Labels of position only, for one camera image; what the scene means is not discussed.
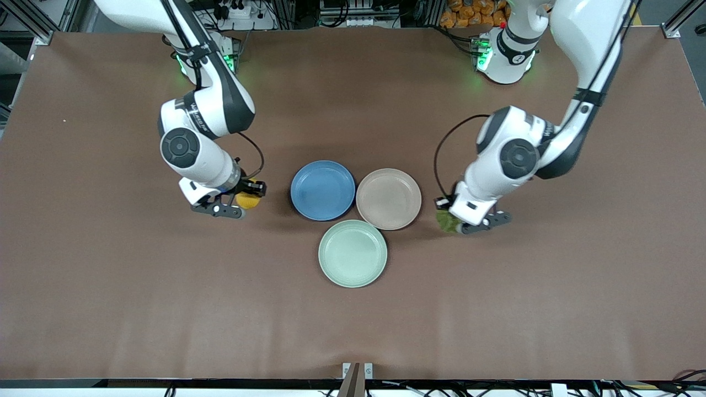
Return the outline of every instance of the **green object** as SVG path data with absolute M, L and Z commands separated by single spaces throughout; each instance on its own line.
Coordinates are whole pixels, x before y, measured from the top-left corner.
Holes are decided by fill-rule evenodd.
M 461 219 L 451 215 L 447 210 L 436 210 L 436 222 L 447 233 L 457 233 L 458 225 L 462 223 Z
M 532 55 L 529 56 L 529 60 L 527 61 L 527 67 L 525 68 L 525 71 L 528 71 L 532 67 L 532 60 L 534 59 L 534 55 L 536 53 L 536 51 L 532 51 Z
M 484 71 L 488 68 L 488 63 L 490 63 L 490 58 L 493 57 L 493 49 L 488 47 L 488 49 L 478 57 L 478 69 Z
M 346 288 L 375 281 L 388 260 L 388 246 L 373 225 L 344 220 L 333 225 L 318 246 L 318 262 L 326 277 Z
M 228 65 L 228 69 L 230 69 L 231 72 L 235 73 L 235 55 L 224 55 L 223 60 L 225 61 L 225 64 Z M 176 56 L 176 61 L 179 62 L 179 66 L 181 67 L 181 72 L 183 74 L 186 74 L 186 69 L 184 68 L 184 62 L 181 60 L 180 56 Z

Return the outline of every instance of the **pale green plate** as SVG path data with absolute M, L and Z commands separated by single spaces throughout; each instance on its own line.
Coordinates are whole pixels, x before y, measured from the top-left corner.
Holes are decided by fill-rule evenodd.
M 334 283 L 346 288 L 364 287 L 382 274 L 388 260 L 388 245 L 373 225 L 362 220 L 344 220 L 333 225 L 318 246 L 321 270 Z

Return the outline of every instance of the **black cable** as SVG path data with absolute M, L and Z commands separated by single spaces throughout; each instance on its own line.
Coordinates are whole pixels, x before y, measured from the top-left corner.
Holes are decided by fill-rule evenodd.
M 469 51 L 468 49 L 465 49 L 464 47 L 462 47 L 461 45 L 459 45 L 459 44 L 457 43 L 457 41 L 464 42 L 464 43 L 470 43 L 470 42 L 471 42 L 471 39 L 469 39 L 469 38 L 460 37 L 460 36 L 457 36 L 457 35 L 452 35 L 452 34 L 449 33 L 446 29 L 440 28 L 440 27 L 438 27 L 438 26 L 436 26 L 436 25 L 425 25 L 424 27 L 425 27 L 425 28 L 432 28 L 432 29 L 436 30 L 437 32 L 441 33 L 442 35 L 445 35 L 446 37 L 448 37 L 448 38 L 451 40 L 451 42 L 453 43 L 453 45 L 455 45 L 456 48 L 458 48 L 459 51 L 463 52 L 464 54 L 476 55 L 476 56 L 483 55 L 483 52 Z
M 172 22 L 172 25 L 174 26 L 174 30 L 176 31 L 176 36 L 179 37 L 179 40 L 181 40 L 181 43 L 184 46 L 184 50 L 185 51 L 188 50 L 188 48 L 190 48 L 189 40 L 186 38 L 184 31 L 181 29 L 179 21 L 177 20 L 177 16 L 174 15 L 174 10 L 172 10 L 172 6 L 169 5 L 169 0 L 162 0 L 162 6 L 164 7 L 164 10 L 167 12 L 167 16 L 169 17 L 169 20 Z M 202 85 L 201 85 L 201 63 L 199 61 L 193 62 L 193 73 L 194 73 L 194 76 L 196 77 L 196 90 L 198 91 L 202 88 Z
M 431 396 L 431 394 L 432 394 L 434 391 L 440 391 L 444 396 L 446 396 L 446 397 L 451 397 L 451 396 L 449 396 L 448 393 L 446 393 L 446 392 L 445 392 L 444 390 L 442 390 L 442 389 L 431 389 L 430 391 L 427 391 L 426 394 L 424 394 L 424 397 L 429 397 L 429 396 Z
M 288 19 L 286 19 L 286 18 L 281 18 L 281 17 L 279 16 L 279 14 L 277 14 L 277 13 L 275 12 L 275 9 L 270 5 L 270 3 L 269 3 L 268 1 L 265 1 L 265 7 L 267 7 L 267 10 L 268 10 L 269 12 L 271 12 L 271 13 L 272 13 L 272 16 L 274 16 L 274 17 L 277 19 L 277 21 L 280 23 L 280 29 L 282 29 L 282 25 L 286 25 L 285 23 L 283 23 L 283 21 L 284 21 L 284 22 L 289 22 L 289 23 L 291 23 L 292 25 L 295 24 L 295 22 L 294 22 L 293 20 L 288 20 Z
M 630 26 L 632 26 L 633 21 L 635 20 L 635 17 L 636 17 L 637 14 L 638 14 L 638 9 L 640 8 L 640 4 L 641 4 L 641 3 L 642 3 L 642 0 L 637 0 L 637 2 L 635 3 L 635 12 L 632 14 L 632 16 L 630 16 L 630 9 L 631 9 L 632 7 L 628 7 L 628 11 L 627 11 L 626 14 L 623 16 L 623 21 L 622 21 L 622 23 L 621 23 L 621 26 L 625 26 L 625 30 L 623 31 L 622 38 L 621 38 L 621 32 L 620 32 L 620 30 L 619 30 L 619 31 L 616 33 L 616 36 L 615 36 L 615 38 L 613 39 L 613 41 L 611 42 L 611 44 L 608 46 L 608 49 L 606 50 L 606 54 L 603 56 L 603 59 L 601 60 L 601 64 L 600 64 L 600 66 L 598 66 L 598 69 L 596 70 L 596 73 L 593 75 L 593 78 L 591 79 L 591 82 L 588 84 L 588 86 L 586 87 L 586 89 L 583 90 L 583 92 L 580 94 L 580 97 L 576 98 L 576 100 L 577 100 L 578 103 L 576 104 L 576 107 L 574 108 L 574 110 L 571 112 L 571 115 L 566 119 L 566 122 L 565 122 L 565 123 L 562 123 L 563 126 L 569 125 L 569 123 L 573 120 L 573 118 L 574 118 L 574 117 L 576 116 L 576 114 L 578 113 L 578 110 L 581 108 L 581 106 L 580 106 L 581 103 L 586 99 L 586 96 L 588 96 L 589 90 L 591 89 L 591 87 L 593 86 L 593 84 L 594 84 L 594 83 L 596 82 L 596 80 L 598 79 L 598 76 L 601 74 L 601 71 L 603 70 L 603 68 L 606 66 L 606 62 L 608 61 L 608 58 L 610 57 L 611 53 L 613 52 L 613 47 L 615 47 L 615 44 L 618 42 L 618 38 L 621 38 L 621 44 L 623 43 L 623 41 L 625 41 L 625 37 L 626 37 L 626 35 L 628 34 L 628 29 L 630 29 Z M 626 25 L 625 25 L 625 22 L 628 20 L 628 17 L 630 17 L 630 18 L 629 18 L 629 22 L 628 22 L 628 24 L 627 24 L 627 26 L 626 26 Z M 547 141 L 545 141 L 544 144 L 547 145 L 547 144 L 549 144 L 549 142 L 551 142 L 551 141 L 552 141 L 552 138 L 550 138 L 550 139 L 548 139 Z
M 169 384 L 169 387 L 167 387 L 167 390 L 164 392 L 164 397 L 174 397 L 177 395 L 177 385 L 172 382 Z
M 213 26 L 216 29 L 216 31 L 220 32 L 221 29 L 218 28 L 218 22 L 215 20 L 215 18 L 213 18 L 213 15 L 210 12 L 208 12 L 208 9 L 206 7 L 204 7 L 203 3 L 201 3 L 201 0 L 196 0 L 196 2 L 198 3 L 198 6 L 200 6 L 204 11 L 206 11 L 206 14 L 208 14 L 208 18 L 211 20 L 211 22 L 213 22 Z
M 260 171 L 262 171 L 263 168 L 265 167 L 265 155 L 263 154 L 263 151 L 260 150 L 260 146 L 258 146 L 258 144 L 255 143 L 252 139 L 248 138 L 247 135 L 243 134 L 242 132 L 239 132 L 238 134 L 240 134 L 240 136 L 242 136 L 243 138 L 245 138 L 246 141 L 250 142 L 250 144 L 251 144 L 251 145 L 258 151 L 258 153 L 260 154 L 260 167 L 259 167 L 257 170 L 255 170 L 255 172 L 253 172 L 252 174 L 250 174 L 250 175 L 248 175 L 247 177 L 245 177 L 245 179 L 250 179 L 250 178 L 255 177 L 257 174 L 259 174 Z
M 454 35 L 451 32 L 449 32 L 447 29 L 442 28 L 441 26 L 424 25 L 422 27 L 423 28 L 432 28 L 432 29 L 436 30 L 437 32 L 441 33 L 442 35 L 445 35 L 446 37 L 453 39 L 453 40 L 458 40 L 460 42 L 471 42 L 472 41 L 468 37 L 461 37 L 461 36 Z
M 395 24 L 397 23 L 397 20 L 398 20 L 398 19 L 400 19 L 400 18 L 403 17 L 403 16 L 407 16 L 407 15 L 411 14 L 413 11 L 414 11 L 414 10 L 409 10 L 409 11 L 407 11 L 406 13 L 403 13 L 403 14 L 400 14 L 400 13 L 399 13 L 399 14 L 397 15 L 397 18 L 395 18 L 395 20 L 393 21 L 393 28 L 395 27 Z
M 627 390 L 628 393 L 632 394 L 634 397 L 642 397 L 640 394 L 637 394 L 633 389 L 633 387 L 629 387 L 628 385 L 624 384 L 622 381 L 615 381 L 618 386 L 622 387 L 623 389 Z
M 679 378 L 676 378 L 676 379 L 672 379 L 672 382 L 681 382 L 681 381 L 685 381 L 686 379 L 689 379 L 689 378 L 691 378 L 691 377 L 695 377 L 696 375 L 699 375 L 699 374 L 706 374 L 706 369 L 699 369 L 698 371 L 689 372 L 688 374 L 686 374 L 686 375 L 684 375 L 684 376 L 682 376 L 682 377 L 679 377 Z
M 447 199 L 449 198 L 449 195 L 446 193 L 446 190 L 444 190 L 443 186 L 441 185 L 441 180 L 439 180 L 439 173 L 438 173 L 438 156 L 439 156 L 439 151 L 441 150 L 441 146 L 443 145 L 444 142 L 446 142 L 446 139 L 453 134 L 458 127 L 462 126 L 463 124 L 466 124 L 467 122 L 470 122 L 473 119 L 477 119 L 478 117 L 490 117 L 490 114 L 476 114 L 474 116 L 471 116 L 467 118 L 466 120 L 463 120 L 462 122 L 456 124 L 455 127 L 453 127 L 449 132 L 446 133 L 446 135 L 441 139 L 441 142 L 436 146 L 436 151 L 434 152 L 434 177 L 436 178 L 436 184 L 439 186 L 439 189 L 441 190 L 441 193 L 443 194 L 444 197 Z M 479 395 L 478 397 L 483 396 L 483 394 L 487 393 L 489 390 L 486 390 L 484 393 Z
M 348 0 L 341 1 L 343 1 L 343 3 L 341 3 L 341 12 L 338 14 L 338 18 L 336 18 L 336 21 L 330 25 L 320 22 L 321 26 L 325 26 L 327 28 L 336 28 L 338 26 L 341 26 L 346 21 L 346 18 L 348 18 L 348 12 L 350 10 L 350 5 L 348 4 Z

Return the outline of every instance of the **blue plate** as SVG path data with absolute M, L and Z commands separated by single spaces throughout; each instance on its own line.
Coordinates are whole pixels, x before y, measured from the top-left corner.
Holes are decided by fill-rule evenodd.
M 310 162 L 294 176 L 292 189 L 294 207 L 312 220 L 332 220 L 343 215 L 353 204 L 353 175 L 335 161 Z

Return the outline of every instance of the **green indicator light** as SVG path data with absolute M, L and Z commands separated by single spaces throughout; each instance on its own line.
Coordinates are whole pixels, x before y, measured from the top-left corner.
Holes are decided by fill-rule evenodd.
M 184 69 L 184 63 L 181 62 L 181 57 L 177 56 L 177 57 L 176 57 L 176 60 L 179 62 L 179 66 L 181 67 L 181 72 L 182 72 L 183 74 L 186 74 L 186 69 Z
M 228 69 L 230 69 L 231 72 L 235 73 L 235 56 L 225 55 L 223 56 L 223 60 L 225 61 L 225 64 L 228 65 Z M 184 62 L 181 60 L 181 57 L 176 57 L 176 61 L 179 62 L 181 72 L 183 74 L 186 74 L 186 67 L 184 66 Z
M 525 68 L 525 71 L 528 71 L 532 67 L 532 59 L 534 58 L 534 55 L 536 53 L 536 51 L 532 51 L 532 55 L 530 55 L 529 59 L 527 60 L 527 67 Z
M 485 71 L 488 68 L 488 63 L 490 63 L 490 59 L 492 57 L 493 57 L 493 49 L 489 48 L 485 54 L 481 55 L 478 58 L 478 69 Z
M 223 57 L 225 60 L 225 64 L 228 65 L 228 69 L 230 69 L 231 72 L 235 73 L 235 57 L 232 55 L 226 55 Z

